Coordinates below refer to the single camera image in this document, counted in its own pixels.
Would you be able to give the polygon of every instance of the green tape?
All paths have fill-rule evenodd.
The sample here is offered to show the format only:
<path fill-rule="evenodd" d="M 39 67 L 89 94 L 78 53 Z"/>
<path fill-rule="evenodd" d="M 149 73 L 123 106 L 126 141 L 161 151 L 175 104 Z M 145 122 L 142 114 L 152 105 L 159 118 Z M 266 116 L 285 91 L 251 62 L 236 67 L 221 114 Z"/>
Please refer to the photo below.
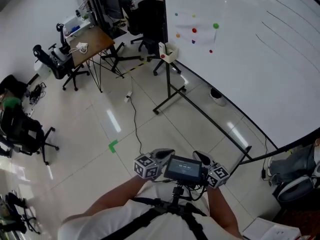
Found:
<path fill-rule="evenodd" d="M 110 151 L 111 151 L 112 153 L 116 153 L 116 150 L 115 150 L 115 148 L 114 148 L 114 145 L 116 145 L 117 143 L 118 143 L 118 140 L 116 139 L 116 140 L 112 141 L 112 142 L 109 144 L 109 149 L 110 149 Z"/>

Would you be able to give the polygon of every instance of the whiteboard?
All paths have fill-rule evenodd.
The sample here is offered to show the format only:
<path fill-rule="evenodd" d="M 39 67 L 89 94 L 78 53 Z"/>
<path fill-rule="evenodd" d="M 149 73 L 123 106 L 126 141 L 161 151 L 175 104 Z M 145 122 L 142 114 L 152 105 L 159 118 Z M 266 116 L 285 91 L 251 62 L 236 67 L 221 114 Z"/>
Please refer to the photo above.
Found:
<path fill-rule="evenodd" d="M 314 0 L 165 0 L 165 6 L 177 60 L 277 147 L 320 127 L 320 6 Z"/>

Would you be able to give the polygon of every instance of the power strip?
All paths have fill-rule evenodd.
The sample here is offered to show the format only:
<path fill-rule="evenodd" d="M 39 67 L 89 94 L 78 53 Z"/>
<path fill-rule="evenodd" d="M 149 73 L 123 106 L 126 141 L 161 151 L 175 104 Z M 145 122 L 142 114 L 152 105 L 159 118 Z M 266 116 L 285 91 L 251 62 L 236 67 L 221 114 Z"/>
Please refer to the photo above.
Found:
<path fill-rule="evenodd" d="M 124 98 L 124 102 L 127 103 L 129 101 L 129 98 L 131 97 L 131 95 L 132 95 L 132 91 L 129 91 L 128 94 Z"/>

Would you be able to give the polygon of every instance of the white trash bin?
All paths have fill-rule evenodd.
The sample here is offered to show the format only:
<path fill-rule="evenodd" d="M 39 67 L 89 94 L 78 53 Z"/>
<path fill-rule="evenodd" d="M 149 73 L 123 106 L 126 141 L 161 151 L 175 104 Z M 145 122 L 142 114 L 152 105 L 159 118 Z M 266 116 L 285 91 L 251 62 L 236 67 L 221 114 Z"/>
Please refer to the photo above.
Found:
<path fill-rule="evenodd" d="M 51 69 L 40 60 L 34 62 L 34 70 L 42 80 L 46 80 L 51 74 Z"/>

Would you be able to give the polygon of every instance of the display screen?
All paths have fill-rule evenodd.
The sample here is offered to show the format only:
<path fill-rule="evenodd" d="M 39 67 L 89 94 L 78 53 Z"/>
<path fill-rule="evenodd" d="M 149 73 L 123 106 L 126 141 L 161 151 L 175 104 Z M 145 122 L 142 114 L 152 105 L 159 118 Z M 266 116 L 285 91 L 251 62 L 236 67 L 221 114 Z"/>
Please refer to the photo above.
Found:
<path fill-rule="evenodd" d="M 198 177 L 200 164 L 182 161 L 174 158 L 171 160 L 168 170 L 178 174 Z"/>

